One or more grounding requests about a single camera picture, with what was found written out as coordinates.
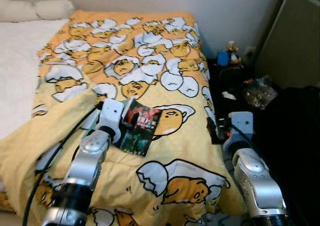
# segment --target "book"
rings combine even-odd
[[[124,152],[146,156],[162,110],[133,101],[121,125],[121,138],[114,144]]]

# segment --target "white pillow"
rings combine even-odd
[[[69,0],[47,0],[35,4],[36,14],[44,20],[67,19],[76,10]]]
[[[30,2],[0,0],[0,22],[39,20]]]

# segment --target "yellow blanket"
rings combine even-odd
[[[180,226],[202,224],[217,205],[231,215],[245,211],[220,146],[211,144],[209,73],[191,14],[78,10],[38,55],[33,118],[0,147],[0,176],[18,215],[42,169],[43,153],[98,101],[131,96],[162,109],[153,141],[146,157],[110,147],[87,224]],[[87,129],[84,124],[72,135],[45,175],[30,225],[41,222]]]

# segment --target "black cloth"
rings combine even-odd
[[[320,97],[314,87],[287,88],[255,117],[253,140],[279,184],[297,226],[318,225]]]

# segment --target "white bed sheet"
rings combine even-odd
[[[68,19],[0,22],[0,139],[31,117],[40,50]]]

